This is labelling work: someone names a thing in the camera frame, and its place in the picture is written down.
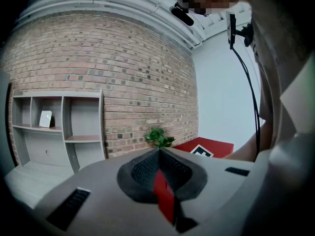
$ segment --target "white ceiling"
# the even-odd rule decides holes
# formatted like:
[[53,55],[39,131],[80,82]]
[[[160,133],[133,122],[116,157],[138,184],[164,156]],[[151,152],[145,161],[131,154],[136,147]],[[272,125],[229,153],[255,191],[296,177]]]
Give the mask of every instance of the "white ceiling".
[[[189,49],[197,48],[209,37],[226,30],[224,12],[208,17],[189,13],[195,23],[192,27],[187,26],[169,12],[169,7],[175,2],[176,0],[31,0],[16,23],[19,27],[38,17],[63,11],[106,11],[142,21]],[[231,10],[235,13],[237,25],[250,21],[249,5],[239,3]]]

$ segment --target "black mesh pad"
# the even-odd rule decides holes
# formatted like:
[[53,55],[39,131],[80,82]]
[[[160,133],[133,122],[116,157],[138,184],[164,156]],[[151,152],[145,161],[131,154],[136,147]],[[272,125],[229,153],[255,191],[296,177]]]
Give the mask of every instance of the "black mesh pad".
[[141,203],[158,203],[154,181],[161,170],[179,201],[196,198],[207,183],[207,173],[166,148],[154,148],[122,165],[117,181],[122,191]]

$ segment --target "person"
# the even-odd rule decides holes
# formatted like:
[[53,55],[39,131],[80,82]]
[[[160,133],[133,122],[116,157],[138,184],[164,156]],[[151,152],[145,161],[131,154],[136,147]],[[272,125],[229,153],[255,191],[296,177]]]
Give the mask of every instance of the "person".
[[[259,151],[263,151],[296,133],[280,96],[301,71],[312,49],[302,34],[303,26],[296,23],[300,20],[292,16],[295,6],[292,0],[178,0],[181,6],[197,14],[217,13],[239,1],[252,7],[254,35],[251,47],[261,78],[259,115],[265,120],[260,132]],[[254,161],[256,155],[256,136],[253,134],[225,159]]]

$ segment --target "white floor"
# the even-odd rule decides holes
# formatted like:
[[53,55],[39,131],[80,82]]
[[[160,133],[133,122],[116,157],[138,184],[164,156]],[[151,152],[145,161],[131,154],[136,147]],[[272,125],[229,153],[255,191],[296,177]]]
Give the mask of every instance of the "white floor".
[[12,195],[34,208],[45,194],[73,175],[68,167],[28,162],[4,178]]

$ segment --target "gray shelf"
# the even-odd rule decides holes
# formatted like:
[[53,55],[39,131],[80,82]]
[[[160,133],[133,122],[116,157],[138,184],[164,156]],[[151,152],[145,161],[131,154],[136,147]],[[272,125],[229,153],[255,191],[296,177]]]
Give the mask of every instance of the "gray shelf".
[[62,133],[61,127],[51,127],[51,128],[43,128],[43,127],[31,127],[30,124],[19,124],[19,125],[12,125],[15,128],[22,128],[34,131],[43,131],[43,132],[59,132]]
[[[38,126],[44,110],[52,111],[53,127]],[[21,164],[69,167],[76,173],[105,160],[102,113],[101,90],[14,91],[13,139]]]
[[99,143],[99,136],[71,136],[67,140],[66,143]]

